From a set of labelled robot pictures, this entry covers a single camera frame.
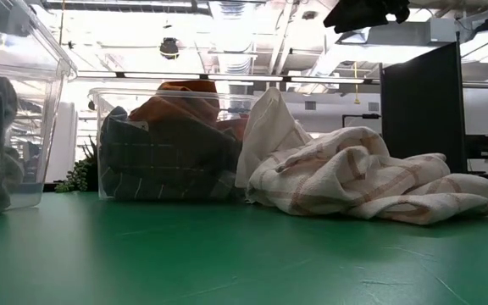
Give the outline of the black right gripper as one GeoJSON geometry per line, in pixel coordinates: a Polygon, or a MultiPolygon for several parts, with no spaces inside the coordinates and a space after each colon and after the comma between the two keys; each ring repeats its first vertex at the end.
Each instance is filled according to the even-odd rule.
{"type": "Polygon", "coordinates": [[[323,24],[333,27],[335,33],[361,30],[367,27],[387,25],[387,13],[396,17],[396,22],[405,22],[410,10],[408,0],[340,0],[327,14],[323,24]]]}

